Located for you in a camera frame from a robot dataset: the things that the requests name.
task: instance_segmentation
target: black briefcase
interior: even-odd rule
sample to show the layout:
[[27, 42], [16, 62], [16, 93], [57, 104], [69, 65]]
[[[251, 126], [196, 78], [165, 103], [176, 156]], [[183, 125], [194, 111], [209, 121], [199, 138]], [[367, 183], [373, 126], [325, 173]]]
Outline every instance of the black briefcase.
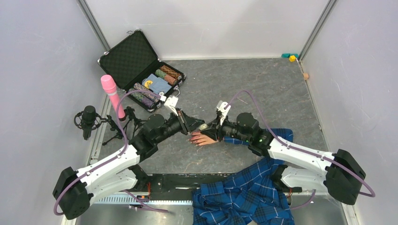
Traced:
[[[105, 52], [98, 64], [113, 77], [116, 85], [126, 93], [130, 90], [149, 90], [169, 97], [185, 81], [186, 76], [162, 62], [141, 30], [129, 31], [128, 36]], [[159, 98], [150, 94], [129, 95], [148, 112], [162, 106]]]

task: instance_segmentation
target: black and white robotic arm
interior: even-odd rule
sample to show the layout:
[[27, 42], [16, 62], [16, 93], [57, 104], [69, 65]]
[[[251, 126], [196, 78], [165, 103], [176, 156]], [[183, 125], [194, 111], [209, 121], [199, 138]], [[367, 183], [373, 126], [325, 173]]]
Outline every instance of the black and white robotic arm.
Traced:
[[[343, 203], [355, 204], [361, 183], [347, 172], [322, 159], [328, 157], [336, 160], [364, 179], [365, 173], [348, 152], [344, 150], [339, 150], [337, 153], [322, 152], [279, 137], [286, 143], [286, 146], [282, 145], [270, 132], [260, 129], [259, 122], [250, 113], [241, 113], [237, 116], [236, 122], [230, 122], [227, 116], [230, 106], [225, 108], [226, 102], [217, 105], [216, 119], [206, 124], [203, 120], [187, 116], [176, 108], [177, 100], [177, 97], [169, 97], [165, 106], [172, 111], [170, 118], [166, 120], [159, 114], [151, 115], [139, 133], [129, 141], [123, 154], [120, 154], [123, 150], [121, 148], [95, 164], [76, 171], [68, 167], [61, 172], [53, 191], [55, 199], [72, 181], [85, 175], [60, 199], [59, 206], [67, 219], [82, 215], [99, 199], [122, 190], [138, 189], [137, 186], [143, 186], [143, 182], [140, 182], [137, 176], [139, 171], [135, 171], [138, 163], [153, 155], [158, 150], [157, 145], [160, 142], [177, 133], [188, 135], [196, 129], [200, 129], [201, 133], [214, 140], [222, 140], [224, 136], [229, 136], [249, 142], [248, 148], [258, 156], [284, 160], [301, 167], [286, 165], [278, 167], [271, 179], [280, 191], [301, 192], [316, 189], [329, 192], [332, 197]], [[322, 157], [311, 156], [291, 147], [300, 147]]]

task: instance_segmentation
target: case lid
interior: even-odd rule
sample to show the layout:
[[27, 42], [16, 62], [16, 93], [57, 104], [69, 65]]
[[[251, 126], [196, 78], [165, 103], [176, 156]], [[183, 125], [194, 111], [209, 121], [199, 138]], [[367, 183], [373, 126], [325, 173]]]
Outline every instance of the case lid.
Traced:
[[157, 60], [158, 56], [144, 33], [141, 30], [136, 30], [109, 50], [107, 55], [102, 56], [99, 63], [120, 88], [125, 88]]

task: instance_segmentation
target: metal corner post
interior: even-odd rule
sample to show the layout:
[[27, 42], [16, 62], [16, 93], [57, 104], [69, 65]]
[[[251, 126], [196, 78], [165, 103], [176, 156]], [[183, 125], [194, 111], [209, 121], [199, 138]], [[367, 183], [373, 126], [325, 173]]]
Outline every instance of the metal corner post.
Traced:
[[319, 17], [318, 21], [316, 22], [316, 25], [314, 29], [312, 30], [310, 36], [308, 37], [308, 40], [306, 44], [304, 45], [303, 49], [300, 52], [300, 55], [298, 56], [298, 60], [301, 62], [306, 54], [308, 53], [308, 50], [310, 49], [312, 43], [316, 39], [316, 37], [319, 34], [319, 31], [323, 27], [325, 21], [327, 20], [329, 14], [331, 13], [333, 7], [335, 6], [337, 0], [329, 0], [328, 3], [326, 4], [326, 7], [324, 8], [321, 16]]
[[94, 15], [92, 14], [90, 7], [88, 6], [86, 0], [77, 0], [78, 4], [80, 5], [84, 15], [86, 16], [89, 24], [92, 27], [95, 35], [98, 37], [98, 40], [101, 42], [102, 46], [104, 47], [105, 51], [109, 51], [110, 46], [101, 31], [100, 26], [98, 25], [97, 21], [95, 20]]

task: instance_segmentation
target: black condenser microphone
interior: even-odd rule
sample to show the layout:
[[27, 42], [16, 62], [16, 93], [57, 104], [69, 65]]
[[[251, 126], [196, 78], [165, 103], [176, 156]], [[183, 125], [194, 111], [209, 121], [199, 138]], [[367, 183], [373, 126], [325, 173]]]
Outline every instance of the black condenser microphone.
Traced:
[[88, 140], [91, 136], [91, 131], [95, 130], [95, 119], [97, 118], [97, 114], [95, 112], [94, 106], [88, 105], [84, 108], [82, 114], [82, 130], [83, 130], [83, 138]]

